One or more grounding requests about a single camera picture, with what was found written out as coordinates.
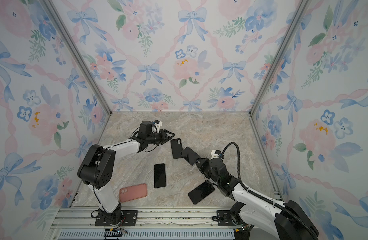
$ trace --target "wallpaper panel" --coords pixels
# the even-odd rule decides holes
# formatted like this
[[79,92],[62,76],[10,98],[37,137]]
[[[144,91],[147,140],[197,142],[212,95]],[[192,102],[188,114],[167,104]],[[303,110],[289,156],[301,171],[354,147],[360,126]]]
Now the wallpaper panel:
[[298,3],[54,1],[114,111],[248,111]]
[[313,0],[255,122],[319,239],[368,239],[368,1]]
[[0,239],[43,239],[108,118],[37,1],[0,0]]

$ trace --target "black smartphone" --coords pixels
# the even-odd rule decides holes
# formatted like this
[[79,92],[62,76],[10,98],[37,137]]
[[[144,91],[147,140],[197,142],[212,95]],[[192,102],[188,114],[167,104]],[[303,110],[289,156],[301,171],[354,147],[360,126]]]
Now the black smartphone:
[[201,200],[205,199],[214,190],[215,188],[211,184],[203,182],[198,187],[193,189],[190,193],[188,193],[188,196],[191,199],[192,203],[196,205]]
[[171,140],[171,149],[173,159],[182,158],[181,151],[183,151],[183,146],[181,144],[181,139],[176,138]]
[[153,173],[155,177],[155,188],[167,186],[167,180],[165,176],[165,164],[155,164],[153,166]]
[[190,147],[184,148],[181,151],[181,156],[191,165],[196,164],[196,160],[201,158],[195,151],[193,151]]

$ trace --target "stone textured surface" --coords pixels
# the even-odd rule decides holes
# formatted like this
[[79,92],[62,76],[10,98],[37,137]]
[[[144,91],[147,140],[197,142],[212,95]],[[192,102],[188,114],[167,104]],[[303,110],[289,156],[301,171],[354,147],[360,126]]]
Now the stone textured surface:
[[[124,141],[139,127],[143,120],[163,122],[163,129],[174,132],[181,138],[183,148],[189,146],[201,157],[210,157],[213,149],[223,150],[229,142],[240,148],[241,176],[244,183],[255,190],[273,197],[273,188],[254,138],[248,113],[113,113],[104,130],[100,145]],[[154,188],[153,166],[165,163],[167,186]],[[230,174],[237,177],[237,153],[235,146],[225,152],[224,163]],[[148,195],[141,199],[122,203],[123,206],[193,206],[188,193],[204,182],[196,166],[189,165],[183,158],[173,159],[171,144],[167,142],[152,152],[130,154],[114,163],[111,185],[115,195],[123,187],[146,183]],[[234,201],[224,197],[218,189],[196,206],[231,207]],[[81,184],[73,206],[97,206],[95,195]]]

